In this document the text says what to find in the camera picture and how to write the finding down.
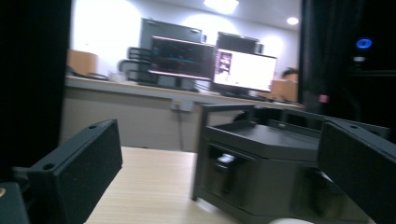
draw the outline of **square ceiling light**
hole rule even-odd
[[[236,0],[205,0],[204,4],[207,7],[215,9],[217,12],[231,14],[239,2]]]

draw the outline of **monitor screen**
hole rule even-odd
[[[218,49],[213,82],[256,91],[270,91],[275,69],[275,57]]]
[[[215,46],[153,36],[150,73],[211,80]]]

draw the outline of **white monitor screen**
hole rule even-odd
[[[217,84],[270,91],[276,58],[218,49],[213,81]]]

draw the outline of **ceiling light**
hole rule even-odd
[[[294,18],[294,17],[288,18],[288,24],[295,25],[297,23],[298,23],[298,19],[297,18]]]
[[[231,14],[236,6],[238,6],[239,2],[236,0],[205,0],[204,4],[220,13]]]

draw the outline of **power outlet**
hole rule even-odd
[[[194,102],[188,100],[172,99],[171,109],[191,112],[194,108]]]

